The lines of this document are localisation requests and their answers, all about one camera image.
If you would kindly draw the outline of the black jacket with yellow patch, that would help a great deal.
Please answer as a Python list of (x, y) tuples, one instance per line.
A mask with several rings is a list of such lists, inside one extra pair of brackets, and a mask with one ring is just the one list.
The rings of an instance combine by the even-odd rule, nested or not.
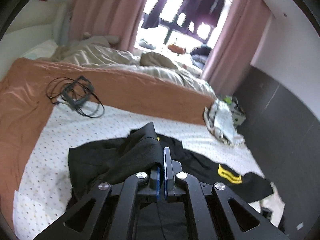
[[(272, 195), (269, 180), (248, 172), (240, 183), (232, 183), (226, 174), (219, 174), (220, 163), (215, 163), (183, 147), (181, 141), (157, 134), (153, 123), (132, 130), (125, 138), (92, 141), (68, 152), (69, 176), (72, 197), (71, 208), (96, 181), (111, 185), (122, 183), (127, 177), (153, 166), (163, 167), (163, 149), (168, 147), (172, 160), (182, 165), (182, 170), (199, 181), (213, 185), (222, 182), (248, 203)], [(187, 239), (187, 225), (182, 203), (167, 203), (164, 198), (143, 207), (139, 214), (137, 239)]]

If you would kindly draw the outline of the dark clothes hanging at window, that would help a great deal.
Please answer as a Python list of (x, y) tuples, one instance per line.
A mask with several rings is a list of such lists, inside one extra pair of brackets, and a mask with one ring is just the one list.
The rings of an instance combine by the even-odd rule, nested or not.
[(166, 44), (172, 32), (192, 37), (204, 44), (217, 27), (227, 0), (158, 0), (150, 12), (143, 14), (143, 29), (168, 29)]

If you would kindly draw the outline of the crumpled white patterned cloth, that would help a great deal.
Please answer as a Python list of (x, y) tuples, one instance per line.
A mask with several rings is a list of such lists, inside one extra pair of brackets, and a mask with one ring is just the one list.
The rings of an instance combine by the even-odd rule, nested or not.
[(216, 99), (204, 108), (203, 119), (208, 131), (225, 145), (235, 147), (245, 144), (244, 137), (234, 127), (232, 113), (227, 103)]

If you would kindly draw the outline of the small green white box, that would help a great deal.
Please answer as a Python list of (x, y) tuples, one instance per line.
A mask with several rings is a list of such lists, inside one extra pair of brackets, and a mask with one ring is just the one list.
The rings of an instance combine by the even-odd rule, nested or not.
[(241, 126), (246, 120), (246, 112), (239, 105), (238, 99), (235, 96), (225, 96), (223, 101), (228, 105), (231, 111), (234, 127)]

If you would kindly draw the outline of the white floral bed sheet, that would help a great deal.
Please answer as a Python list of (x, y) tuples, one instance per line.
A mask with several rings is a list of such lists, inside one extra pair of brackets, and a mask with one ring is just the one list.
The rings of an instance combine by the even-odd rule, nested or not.
[(90, 119), (56, 106), (42, 130), (25, 166), (14, 196), (13, 223), (19, 239), (137, 239), (143, 207), (164, 198), (182, 203), (187, 239), (270, 239), (284, 213), (284, 203), (271, 183), (272, 195), (252, 203), (239, 197), (222, 182), (213, 185), (182, 172), (176, 174), (178, 192), (173, 200), (164, 196), (164, 159), (161, 188), (156, 200), (150, 188), (148, 168), (111, 185), (96, 181), (71, 208), (68, 152), (92, 141), (125, 138), (132, 130), (153, 123), (157, 134), (175, 138), (183, 147), (220, 163), (219, 174), (232, 183), (253, 172), (264, 178), (244, 145), (219, 142), (203, 125), (131, 113), (107, 106), (103, 116)]

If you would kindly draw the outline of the beige crumpled duvet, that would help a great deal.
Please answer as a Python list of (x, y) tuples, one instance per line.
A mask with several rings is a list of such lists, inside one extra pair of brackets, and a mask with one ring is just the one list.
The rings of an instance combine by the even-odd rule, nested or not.
[(117, 36), (87, 36), (83, 40), (72, 40), (65, 46), (59, 46), (49, 61), (147, 74), (216, 99), (214, 90), (206, 81), (195, 77), (171, 59), (156, 52), (136, 56), (127, 50), (112, 48), (118, 42)]

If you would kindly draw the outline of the orange blanket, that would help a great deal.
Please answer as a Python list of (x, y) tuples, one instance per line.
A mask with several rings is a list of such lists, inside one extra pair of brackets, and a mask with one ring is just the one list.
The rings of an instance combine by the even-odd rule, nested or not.
[(214, 101), (143, 73), (17, 59), (1, 81), (1, 212), (9, 225), (14, 193), (53, 109), (47, 85), (57, 77), (79, 76), (93, 83), (104, 105), (192, 124), (203, 124), (203, 110)]

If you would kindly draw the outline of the pink curtain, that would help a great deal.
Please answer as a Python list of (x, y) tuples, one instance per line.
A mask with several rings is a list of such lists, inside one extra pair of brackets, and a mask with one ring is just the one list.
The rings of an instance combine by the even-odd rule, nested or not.
[[(118, 35), (119, 49), (133, 50), (147, 0), (72, 0), (69, 38)], [(219, 94), (231, 95), (257, 51), (271, 11), (263, 0), (233, 0), (220, 36), (201, 74)]]

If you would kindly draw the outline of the white pillow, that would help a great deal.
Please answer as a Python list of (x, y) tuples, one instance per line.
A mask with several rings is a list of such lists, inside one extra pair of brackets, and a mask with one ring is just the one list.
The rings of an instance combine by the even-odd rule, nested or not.
[(35, 60), (42, 57), (51, 57), (55, 53), (57, 48), (58, 45), (54, 40), (47, 40), (29, 49), (20, 57), (30, 60)]

